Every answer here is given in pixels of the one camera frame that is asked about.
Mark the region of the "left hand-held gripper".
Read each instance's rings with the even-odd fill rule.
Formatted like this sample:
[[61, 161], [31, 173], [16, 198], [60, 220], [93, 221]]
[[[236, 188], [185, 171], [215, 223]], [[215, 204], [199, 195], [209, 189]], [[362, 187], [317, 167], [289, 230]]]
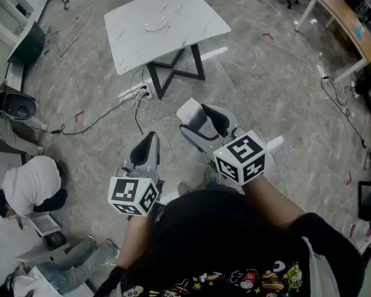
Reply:
[[160, 199], [164, 181], [151, 166], [160, 164], [160, 140], [150, 131], [133, 142], [125, 151], [121, 176], [112, 176], [108, 190], [108, 203], [119, 213], [130, 216], [147, 216], [154, 203]]

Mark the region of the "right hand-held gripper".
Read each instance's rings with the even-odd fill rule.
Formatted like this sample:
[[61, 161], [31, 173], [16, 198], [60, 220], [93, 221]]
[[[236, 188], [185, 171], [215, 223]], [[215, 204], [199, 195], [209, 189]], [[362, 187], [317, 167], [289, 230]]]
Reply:
[[[181, 124], [182, 135], [200, 152], [213, 152], [217, 172], [241, 186], [264, 174], [268, 150], [256, 133], [237, 127], [239, 121], [228, 110], [210, 104], [202, 108], [212, 124]], [[213, 136], [201, 132], [205, 126], [214, 129]]]

